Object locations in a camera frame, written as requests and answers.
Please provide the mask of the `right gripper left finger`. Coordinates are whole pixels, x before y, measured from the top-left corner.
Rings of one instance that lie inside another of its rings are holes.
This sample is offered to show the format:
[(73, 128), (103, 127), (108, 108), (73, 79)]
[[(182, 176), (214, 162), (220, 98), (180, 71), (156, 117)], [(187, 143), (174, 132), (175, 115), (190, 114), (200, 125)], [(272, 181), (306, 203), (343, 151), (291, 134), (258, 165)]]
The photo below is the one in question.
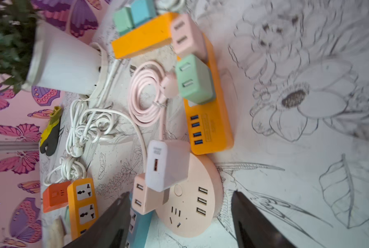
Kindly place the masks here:
[(125, 248), (130, 225), (130, 193), (123, 193), (85, 234), (64, 248)]

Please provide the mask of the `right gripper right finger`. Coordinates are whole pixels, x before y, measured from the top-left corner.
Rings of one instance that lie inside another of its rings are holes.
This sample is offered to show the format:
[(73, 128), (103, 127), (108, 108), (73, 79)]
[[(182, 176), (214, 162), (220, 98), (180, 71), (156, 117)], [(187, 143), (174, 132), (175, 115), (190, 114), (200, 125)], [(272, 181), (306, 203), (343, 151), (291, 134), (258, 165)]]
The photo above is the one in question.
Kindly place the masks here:
[(231, 200), (236, 239), (240, 248), (293, 248), (294, 245), (241, 192)]

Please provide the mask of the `blue power strip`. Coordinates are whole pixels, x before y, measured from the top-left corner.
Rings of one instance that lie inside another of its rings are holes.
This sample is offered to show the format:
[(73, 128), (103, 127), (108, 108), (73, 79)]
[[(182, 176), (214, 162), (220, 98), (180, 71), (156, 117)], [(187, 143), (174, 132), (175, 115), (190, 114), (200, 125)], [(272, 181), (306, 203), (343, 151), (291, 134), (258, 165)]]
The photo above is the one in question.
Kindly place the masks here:
[(125, 248), (144, 248), (149, 232), (153, 211), (141, 215), (130, 208), (130, 225)]

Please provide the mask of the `pink USB charger plug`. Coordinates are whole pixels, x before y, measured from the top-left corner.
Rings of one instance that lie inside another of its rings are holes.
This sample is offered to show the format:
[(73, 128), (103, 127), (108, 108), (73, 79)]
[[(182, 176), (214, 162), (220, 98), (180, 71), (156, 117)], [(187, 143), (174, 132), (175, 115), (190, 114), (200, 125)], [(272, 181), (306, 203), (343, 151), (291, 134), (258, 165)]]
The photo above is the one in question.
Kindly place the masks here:
[(134, 178), (132, 208), (141, 215), (146, 215), (163, 206), (169, 199), (169, 192), (169, 189), (157, 192), (149, 188), (146, 186), (145, 173), (138, 174)]

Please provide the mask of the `orange cube socket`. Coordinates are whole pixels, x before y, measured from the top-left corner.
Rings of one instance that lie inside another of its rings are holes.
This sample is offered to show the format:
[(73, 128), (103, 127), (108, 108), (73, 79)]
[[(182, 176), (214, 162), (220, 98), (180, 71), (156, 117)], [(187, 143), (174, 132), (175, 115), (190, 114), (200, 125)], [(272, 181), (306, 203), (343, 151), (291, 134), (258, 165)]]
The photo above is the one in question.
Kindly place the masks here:
[(51, 212), (68, 205), (67, 189), (70, 181), (50, 185), (42, 194), (43, 212)]

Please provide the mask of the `pink round socket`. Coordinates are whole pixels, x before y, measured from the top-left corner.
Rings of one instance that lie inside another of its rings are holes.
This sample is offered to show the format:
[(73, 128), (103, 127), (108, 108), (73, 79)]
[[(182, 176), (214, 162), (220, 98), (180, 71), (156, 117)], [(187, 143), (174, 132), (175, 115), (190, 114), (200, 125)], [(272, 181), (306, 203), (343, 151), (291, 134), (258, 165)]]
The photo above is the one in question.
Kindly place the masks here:
[(170, 188), (168, 201), (156, 209), (158, 218), (174, 234), (201, 235), (223, 204), (223, 184), (215, 164), (206, 155), (190, 155), (187, 180)]

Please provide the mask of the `white charger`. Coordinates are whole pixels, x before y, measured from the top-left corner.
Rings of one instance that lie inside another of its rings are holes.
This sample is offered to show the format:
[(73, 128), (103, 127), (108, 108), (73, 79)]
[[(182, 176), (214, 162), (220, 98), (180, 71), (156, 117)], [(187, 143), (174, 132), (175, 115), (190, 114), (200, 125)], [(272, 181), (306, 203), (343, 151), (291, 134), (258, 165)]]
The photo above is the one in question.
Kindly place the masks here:
[(181, 140), (152, 140), (147, 150), (146, 185), (162, 192), (185, 181), (189, 173), (191, 147)]

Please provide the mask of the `small yellow power strip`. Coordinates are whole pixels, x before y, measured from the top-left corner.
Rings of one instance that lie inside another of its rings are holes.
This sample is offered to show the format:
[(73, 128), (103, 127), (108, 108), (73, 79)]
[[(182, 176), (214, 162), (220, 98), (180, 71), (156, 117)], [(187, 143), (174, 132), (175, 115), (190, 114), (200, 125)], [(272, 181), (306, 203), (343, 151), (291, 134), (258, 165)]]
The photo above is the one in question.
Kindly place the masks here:
[(215, 98), (205, 104), (183, 100), (189, 132), (191, 151), (196, 155), (217, 153), (231, 149), (234, 145), (228, 110), (224, 100), (221, 80), (217, 68), (213, 45), (205, 36), (208, 62), (199, 65), (210, 70)]

